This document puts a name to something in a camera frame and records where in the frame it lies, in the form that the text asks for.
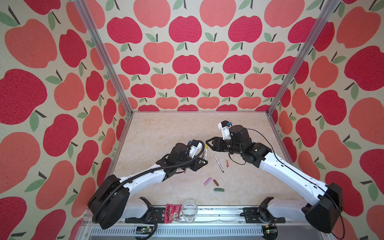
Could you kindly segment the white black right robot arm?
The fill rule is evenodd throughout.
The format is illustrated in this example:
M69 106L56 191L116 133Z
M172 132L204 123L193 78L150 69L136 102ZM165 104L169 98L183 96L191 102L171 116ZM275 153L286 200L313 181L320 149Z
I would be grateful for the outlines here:
M257 213L262 222L289 218L307 221L325 234L333 231L343 211L343 191L339 185L327 185L298 170L278 157L272 147L253 142L249 130L241 125L232 126L224 121L219 124L219 129L222 136L207 140L209 148L240 155L246 163L274 175L302 197L296 201L265 198Z

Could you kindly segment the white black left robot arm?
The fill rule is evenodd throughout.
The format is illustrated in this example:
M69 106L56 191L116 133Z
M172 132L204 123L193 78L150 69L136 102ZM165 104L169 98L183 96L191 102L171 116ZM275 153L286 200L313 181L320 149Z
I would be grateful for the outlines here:
M198 171L208 163L201 158L204 150L205 144L200 140L192 140L188 144L177 143L169 154L147 170L123 178L115 175L106 177L88 202L93 214L92 222L105 230L120 220L139 223L155 221L154 207L145 197L132 203L129 199L187 169Z

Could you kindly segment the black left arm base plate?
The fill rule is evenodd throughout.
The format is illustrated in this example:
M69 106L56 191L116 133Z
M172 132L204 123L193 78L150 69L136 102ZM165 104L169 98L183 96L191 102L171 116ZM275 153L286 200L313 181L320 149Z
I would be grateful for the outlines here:
M139 220L154 224L163 224L165 222L165 207L152 207L147 210L147 212L139 218Z

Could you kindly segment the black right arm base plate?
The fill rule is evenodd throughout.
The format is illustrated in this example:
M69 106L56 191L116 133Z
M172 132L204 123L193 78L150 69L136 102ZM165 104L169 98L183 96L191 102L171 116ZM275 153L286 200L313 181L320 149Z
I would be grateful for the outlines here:
M285 218L275 218L266 209L260 210L260 208L243 208L240 217L244 217L247 224L286 223Z

